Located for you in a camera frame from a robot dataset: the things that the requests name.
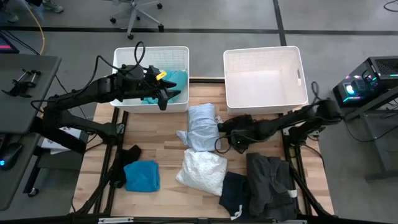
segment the metal bracket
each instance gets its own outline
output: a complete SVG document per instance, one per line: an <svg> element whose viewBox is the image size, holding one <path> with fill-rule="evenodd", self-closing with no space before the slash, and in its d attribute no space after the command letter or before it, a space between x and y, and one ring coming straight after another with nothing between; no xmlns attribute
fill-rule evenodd
<svg viewBox="0 0 398 224"><path fill-rule="evenodd" d="M284 128L284 129L282 130L282 131L283 131L283 134L286 135L286 136L289 136L289 129L290 129L290 128L291 128L291 127ZM309 136L318 137L319 134L320 134L319 131L313 131L312 133L309 134Z"/></svg>
<svg viewBox="0 0 398 224"><path fill-rule="evenodd" d="M98 224L107 223L132 223L134 222L134 217L123 217L123 218L100 218Z"/></svg>
<svg viewBox="0 0 398 224"><path fill-rule="evenodd" d="M118 134L124 134L124 131L126 130L126 127L124 124L117 124L116 125L116 131Z"/></svg>

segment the computer mouse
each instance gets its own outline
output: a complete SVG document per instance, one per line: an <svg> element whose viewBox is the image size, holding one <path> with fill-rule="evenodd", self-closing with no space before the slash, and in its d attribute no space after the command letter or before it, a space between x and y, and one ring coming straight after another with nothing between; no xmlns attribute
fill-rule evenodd
<svg viewBox="0 0 398 224"><path fill-rule="evenodd" d="M9 170L14 167L19 153L22 151L24 145L14 142L4 147L0 151L0 169Z"/></svg>

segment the white crumpled fabric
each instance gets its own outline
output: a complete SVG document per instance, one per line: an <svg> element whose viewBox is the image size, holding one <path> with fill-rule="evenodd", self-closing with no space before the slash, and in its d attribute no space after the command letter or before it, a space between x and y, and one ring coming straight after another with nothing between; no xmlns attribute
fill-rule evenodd
<svg viewBox="0 0 398 224"><path fill-rule="evenodd" d="M227 159L211 152L184 152L182 169L176 179L188 187L221 196Z"/></svg>
<svg viewBox="0 0 398 224"><path fill-rule="evenodd" d="M214 144L220 136L215 116L216 108L211 103L189 107L188 131L177 131L177 136L196 152L214 151Z"/></svg>

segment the computer tower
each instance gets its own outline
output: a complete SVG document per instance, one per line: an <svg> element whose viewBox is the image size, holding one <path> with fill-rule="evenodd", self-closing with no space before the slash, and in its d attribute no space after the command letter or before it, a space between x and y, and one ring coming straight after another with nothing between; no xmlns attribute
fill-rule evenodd
<svg viewBox="0 0 398 224"><path fill-rule="evenodd" d="M337 86L333 93L341 108L365 105L398 85L398 56L369 57Z"/></svg>

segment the teal cloth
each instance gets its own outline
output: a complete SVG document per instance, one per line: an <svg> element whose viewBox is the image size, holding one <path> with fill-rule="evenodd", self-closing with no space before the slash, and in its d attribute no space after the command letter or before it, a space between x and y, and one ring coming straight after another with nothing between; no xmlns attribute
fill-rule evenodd
<svg viewBox="0 0 398 224"><path fill-rule="evenodd" d="M156 192L160 189L159 165L155 161L136 161L124 167L126 190Z"/></svg>
<svg viewBox="0 0 398 224"><path fill-rule="evenodd" d="M173 88L169 88L169 90L184 90L185 86L187 85L188 74L186 71L181 70L165 70L167 75L163 78L163 80L167 80L170 82L174 82L177 85ZM168 103L175 103L181 94L169 99ZM141 104L157 104L157 98L152 99L151 97L144 98L141 101Z"/></svg>

